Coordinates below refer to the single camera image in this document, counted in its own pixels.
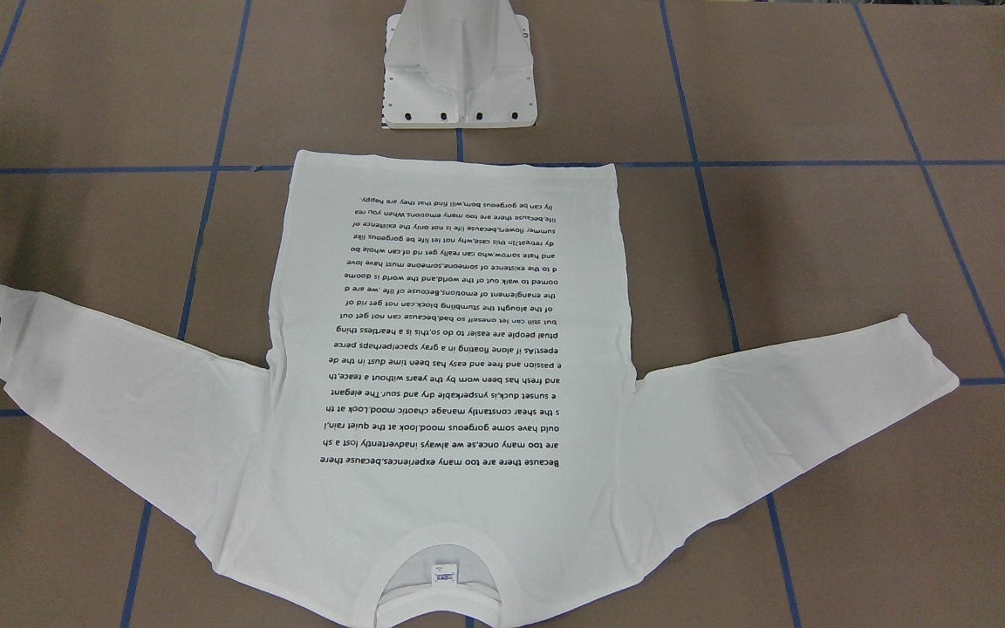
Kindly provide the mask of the white long-sleeve printed shirt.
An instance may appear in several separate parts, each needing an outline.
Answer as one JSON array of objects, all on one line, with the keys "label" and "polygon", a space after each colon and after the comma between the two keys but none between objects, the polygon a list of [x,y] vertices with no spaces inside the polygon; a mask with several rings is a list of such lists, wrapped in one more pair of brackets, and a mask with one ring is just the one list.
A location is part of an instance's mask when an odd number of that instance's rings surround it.
[{"label": "white long-sleeve printed shirt", "polygon": [[632,365],[617,172],[300,151],[268,367],[0,285],[0,379],[195,534],[352,627],[537,623],[957,388],[900,315]]}]

